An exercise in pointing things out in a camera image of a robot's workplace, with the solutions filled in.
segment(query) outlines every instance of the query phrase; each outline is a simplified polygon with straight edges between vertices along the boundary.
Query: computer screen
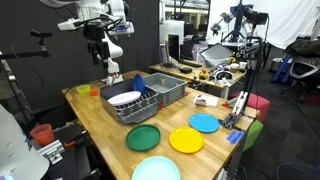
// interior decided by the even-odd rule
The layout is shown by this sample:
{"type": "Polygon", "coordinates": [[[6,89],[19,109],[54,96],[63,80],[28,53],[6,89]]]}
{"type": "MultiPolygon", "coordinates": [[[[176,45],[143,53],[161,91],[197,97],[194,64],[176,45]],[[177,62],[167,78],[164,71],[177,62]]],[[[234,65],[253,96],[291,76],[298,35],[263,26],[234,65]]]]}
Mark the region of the computer screen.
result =
{"type": "Polygon", "coordinates": [[[208,30],[208,24],[199,24],[198,32],[207,32],[207,30],[208,30]]]}
{"type": "Polygon", "coordinates": [[[179,61],[180,60],[180,45],[179,45],[179,35],[168,34],[168,46],[169,55],[179,61]]]}
{"type": "Polygon", "coordinates": [[[195,34],[194,24],[184,24],[184,36],[194,35],[194,34],[195,34]]]}

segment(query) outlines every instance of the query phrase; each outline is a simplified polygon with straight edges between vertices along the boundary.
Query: light blue plate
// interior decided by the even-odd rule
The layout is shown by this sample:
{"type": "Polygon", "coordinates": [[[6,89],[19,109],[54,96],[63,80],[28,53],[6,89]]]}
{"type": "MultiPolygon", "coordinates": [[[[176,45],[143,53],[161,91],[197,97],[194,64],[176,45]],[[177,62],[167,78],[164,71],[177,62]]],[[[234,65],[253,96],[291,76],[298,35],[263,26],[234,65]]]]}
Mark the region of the light blue plate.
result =
{"type": "Polygon", "coordinates": [[[189,124],[200,132],[214,132],[219,129],[219,121],[209,114],[195,114],[190,117],[189,124]]]}
{"type": "Polygon", "coordinates": [[[136,167],[132,180],[180,180],[180,172],[170,159],[153,156],[136,167]]]}
{"type": "Polygon", "coordinates": [[[141,95],[144,94],[146,85],[143,77],[140,74],[136,74],[133,79],[133,90],[140,91],[141,95]]]}

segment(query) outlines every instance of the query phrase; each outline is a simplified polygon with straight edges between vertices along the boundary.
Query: yellow plate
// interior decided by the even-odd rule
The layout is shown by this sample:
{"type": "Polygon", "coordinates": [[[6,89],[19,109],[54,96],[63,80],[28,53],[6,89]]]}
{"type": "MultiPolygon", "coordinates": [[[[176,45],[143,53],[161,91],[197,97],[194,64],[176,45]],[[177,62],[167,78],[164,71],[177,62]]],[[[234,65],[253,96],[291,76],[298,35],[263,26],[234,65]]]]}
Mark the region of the yellow plate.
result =
{"type": "Polygon", "coordinates": [[[170,133],[169,142],[174,149],[183,153],[195,153],[204,144],[202,134],[190,127],[181,127],[173,130],[170,133]]]}

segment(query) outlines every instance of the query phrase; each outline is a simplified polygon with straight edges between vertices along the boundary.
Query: white cup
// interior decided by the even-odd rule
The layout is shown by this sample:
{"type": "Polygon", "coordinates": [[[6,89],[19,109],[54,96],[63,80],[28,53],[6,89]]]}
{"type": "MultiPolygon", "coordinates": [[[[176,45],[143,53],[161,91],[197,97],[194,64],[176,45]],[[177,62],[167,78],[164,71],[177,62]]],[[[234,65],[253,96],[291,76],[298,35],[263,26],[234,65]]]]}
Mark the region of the white cup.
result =
{"type": "Polygon", "coordinates": [[[240,69],[246,69],[246,67],[247,67],[247,62],[240,62],[239,63],[240,64],[240,69]]]}
{"type": "Polygon", "coordinates": [[[236,72],[238,72],[238,70],[239,70],[239,64],[237,64],[237,63],[232,63],[232,64],[230,64],[230,72],[231,73],[236,73],[236,72]]]}

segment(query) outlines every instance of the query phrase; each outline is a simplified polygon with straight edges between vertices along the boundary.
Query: wooden workbench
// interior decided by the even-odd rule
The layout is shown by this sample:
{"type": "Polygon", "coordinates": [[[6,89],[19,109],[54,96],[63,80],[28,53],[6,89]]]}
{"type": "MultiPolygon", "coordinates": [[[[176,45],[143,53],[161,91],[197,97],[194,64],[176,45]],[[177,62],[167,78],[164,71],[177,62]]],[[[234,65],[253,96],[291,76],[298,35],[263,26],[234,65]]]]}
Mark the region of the wooden workbench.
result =
{"type": "MultiPolygon", "coordinates": [[[[124,79],[132,78],[137,73],[147,75],[139,71],[132,71],[123,74],[123,77],[124,79]]],[[[100,88],[102,84],[93,84],[91,87],[100,88]]],[[[221,106],[225,101],[223,99],[219,100],[217,107],[196,105],[193,99],[201,92],[191,88],[187,88],[186,91],[190,94],[163,107],[156,115],[141,123],[154,125],[161,132],[159,144],[145,152],[133,151],[125,143],[127,133],[138,124],[123,125],[112,119],[102,106],[99,96],[78,94],[75,90],[69,90],[66,99],[82,126],[90,133],[91,139],[116,179],[131,179],[138,164],[152,156],[164,156],[171,159],[177,165],[182,180],[213,179],[239,145],[239,143],[231,145],[226,140],[231,130],[220,127],[216,132],[202,133],[204,147],[194,154],[184,154],[173,149],[169,144],[169,134],[176,128],[189,126],[188,120],[193,114],[208,113],[218,119],[224,119],[231,110],[221,106]]],[[[247,108],[246,114],[255,116],[256,111],[247,108]]],[[[246,131],[252,122],[251,118],[243,116],[236,126],[246,131]]]]}
{"type": "MultiPolygon", "coordinates": [[[[224,99],[228,98],[229,86],[223,86],[223,85],[221,85],[219,83],[215,83],[215,82],[208,81],[208,80],[199,80],[199,74],[203,69],[202,67],[195,68],[195,67],[191,67],[191,66],[187,66],[187,65],[179,64],[179,63],[177,63],[177,66],[179,68],[184,68],[184,67],[191,68],[192,69],[192,73],[183,74],[177,68],[166,68],[166,67],[162,66],[161,64],[156,64],[156,65],[150,66],[149,68],[152,71],[168,74],[168,75],[171,75],[171,76],[175,76],[177,78],[184,79],[186,81],[192,81],[194,79],[194,76],[196,76],[197,77],[197,82],[203,82],[205,85],[208,85],[208,86],[213,87],[213,88],[220,89],[221,90],[220,97],[224,98],[224,99]]],[[[232,75],[233,75],[233,80],[235,82],[239,81],[241,78],[244,77],[244,74],[243,73],[239,73],[239,72],[238,73],[232,73],[232,75]]]]}

